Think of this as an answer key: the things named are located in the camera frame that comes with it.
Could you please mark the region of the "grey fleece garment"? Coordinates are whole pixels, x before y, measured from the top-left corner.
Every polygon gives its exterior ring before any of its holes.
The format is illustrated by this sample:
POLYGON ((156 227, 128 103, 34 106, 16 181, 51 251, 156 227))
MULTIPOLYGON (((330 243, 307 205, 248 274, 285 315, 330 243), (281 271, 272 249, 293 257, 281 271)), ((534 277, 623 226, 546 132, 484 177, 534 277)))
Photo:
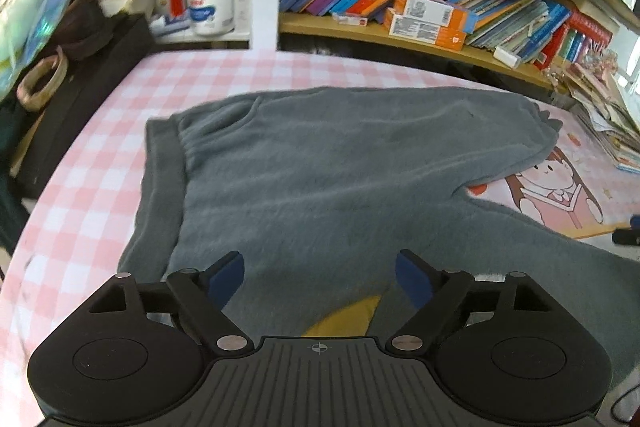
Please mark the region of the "grey fleece garment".
POLYGON ((146 125, 141 202, 119 261, 138 282, 245 260, 226 314, 298 336, 378 297, 368 331, 412 314, 409 249, 438 269, 522 271, 585 326, 621 381, 639 363, 639 265, 469 188, 544 161, 562 124, 524 96, 463 88, 245 93, 146 125))

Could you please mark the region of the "pile of papers and booklets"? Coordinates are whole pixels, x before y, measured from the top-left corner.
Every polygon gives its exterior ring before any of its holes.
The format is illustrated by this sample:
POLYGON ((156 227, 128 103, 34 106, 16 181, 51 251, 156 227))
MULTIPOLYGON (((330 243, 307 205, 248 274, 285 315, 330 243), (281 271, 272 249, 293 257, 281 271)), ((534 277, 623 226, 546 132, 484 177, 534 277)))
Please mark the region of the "pile of papers and booklets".
POLYGON ((576 102, 572 113, 616 168, 639 173, 639 118, 628 110, 628 96, 615 80, 599 80, 579 64, 556 72, 576 102))

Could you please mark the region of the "pink checkered cartoon table mat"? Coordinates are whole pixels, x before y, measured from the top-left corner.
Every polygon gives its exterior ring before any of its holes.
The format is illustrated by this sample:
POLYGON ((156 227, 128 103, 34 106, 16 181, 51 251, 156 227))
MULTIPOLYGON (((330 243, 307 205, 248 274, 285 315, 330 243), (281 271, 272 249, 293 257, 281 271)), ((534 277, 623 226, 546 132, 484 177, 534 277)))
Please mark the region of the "pink checkered cartoon table mat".
POLYGON ((82 129, 35 203, 14 255, 2 261, 2 424, 39 424, 26 378, 29 355, 116 268, 134 228, 149 119, 250 91, 462 82, 459 75, 286 52, 163 52, 140 62, 82 129))

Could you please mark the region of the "white charger block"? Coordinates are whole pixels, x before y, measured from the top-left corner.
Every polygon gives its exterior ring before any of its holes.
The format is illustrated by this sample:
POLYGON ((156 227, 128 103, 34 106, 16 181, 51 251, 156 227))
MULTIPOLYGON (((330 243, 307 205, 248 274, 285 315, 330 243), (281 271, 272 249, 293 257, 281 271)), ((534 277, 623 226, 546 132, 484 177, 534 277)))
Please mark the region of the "white charger block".
POLYGON ((521 65, 522 59, 518 54, 513 53, 502 46, 497 46, 494 51, 494 57, 497 61, 512 69, 517 69, 521 65))

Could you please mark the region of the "black bag at table edge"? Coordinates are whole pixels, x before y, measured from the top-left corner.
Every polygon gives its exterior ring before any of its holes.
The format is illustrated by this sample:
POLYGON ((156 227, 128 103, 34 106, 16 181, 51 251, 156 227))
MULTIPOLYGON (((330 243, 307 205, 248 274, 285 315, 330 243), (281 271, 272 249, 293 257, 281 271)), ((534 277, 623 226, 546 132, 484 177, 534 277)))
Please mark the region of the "black bag at table edge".
POLYGON ((1 247, 12 254, 38 198, 88 121, 154 39, 142 14, 73 0, 37 62, 1 101, 1 247))

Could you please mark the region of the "lower orange white box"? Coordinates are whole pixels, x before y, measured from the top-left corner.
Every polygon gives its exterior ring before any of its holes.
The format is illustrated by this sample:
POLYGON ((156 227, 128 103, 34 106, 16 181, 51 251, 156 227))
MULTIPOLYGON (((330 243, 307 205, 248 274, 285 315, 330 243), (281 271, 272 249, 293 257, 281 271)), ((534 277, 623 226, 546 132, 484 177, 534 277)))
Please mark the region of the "lower orange white box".
POLYGON ((466 39, 466 33, 461 30, 415 20, 400 15, 391 8, 386 10, 383 26, 390 36, 439 46, 450 51, 461 51, 466 39))

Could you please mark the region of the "orange white box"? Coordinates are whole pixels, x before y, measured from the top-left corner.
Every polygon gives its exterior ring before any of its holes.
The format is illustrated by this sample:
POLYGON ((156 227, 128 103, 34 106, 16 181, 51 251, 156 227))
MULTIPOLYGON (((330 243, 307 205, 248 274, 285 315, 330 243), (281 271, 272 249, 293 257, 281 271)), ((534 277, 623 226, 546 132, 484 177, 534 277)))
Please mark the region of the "orange white box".
POLYGON ((400 15, 391 8, 386 10, 383 26, 390 36, 439 46, 450 51, 461 51, 466 39, 466 33, 461 30, 415 20, 400 15))
POLYGON ((395 0, 393 10, 398 15, 466 34, 473 32, 480 20, 473 12, 440 0, 395 0))

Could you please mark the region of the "small red white box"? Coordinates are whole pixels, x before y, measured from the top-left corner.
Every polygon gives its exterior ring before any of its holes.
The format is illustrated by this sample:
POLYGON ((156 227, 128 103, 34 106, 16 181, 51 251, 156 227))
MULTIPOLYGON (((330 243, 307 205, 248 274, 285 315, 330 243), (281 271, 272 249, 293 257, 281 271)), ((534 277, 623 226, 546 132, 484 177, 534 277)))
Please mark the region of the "small red white box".
POLYGON ((359 16, 348 13, 333 13, 332 20, 340 25, 366 27, 369 20, 366 16, 359 16))

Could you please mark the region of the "upper orange white box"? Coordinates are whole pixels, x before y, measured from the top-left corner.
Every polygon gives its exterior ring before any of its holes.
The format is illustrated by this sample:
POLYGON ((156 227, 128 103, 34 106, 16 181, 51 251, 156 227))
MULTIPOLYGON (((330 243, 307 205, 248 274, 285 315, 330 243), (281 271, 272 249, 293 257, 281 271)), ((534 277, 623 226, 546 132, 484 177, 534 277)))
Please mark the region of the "upper orange white box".
POLYGON ((473 12, 440 0, 395 0, 393 10, 398 15, 466 34, 473 32, 480 20, 473 12))

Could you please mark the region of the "green lid white jar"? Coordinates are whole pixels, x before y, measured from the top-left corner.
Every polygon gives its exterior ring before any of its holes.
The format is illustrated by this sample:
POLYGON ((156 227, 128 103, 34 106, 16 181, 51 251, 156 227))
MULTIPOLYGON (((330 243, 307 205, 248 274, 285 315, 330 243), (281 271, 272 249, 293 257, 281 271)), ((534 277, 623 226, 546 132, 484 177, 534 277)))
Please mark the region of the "green lid white jar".
POLYGON ((188 0, 191 28, 195 35, 211 37, 234 28, 233 0, 188 0))

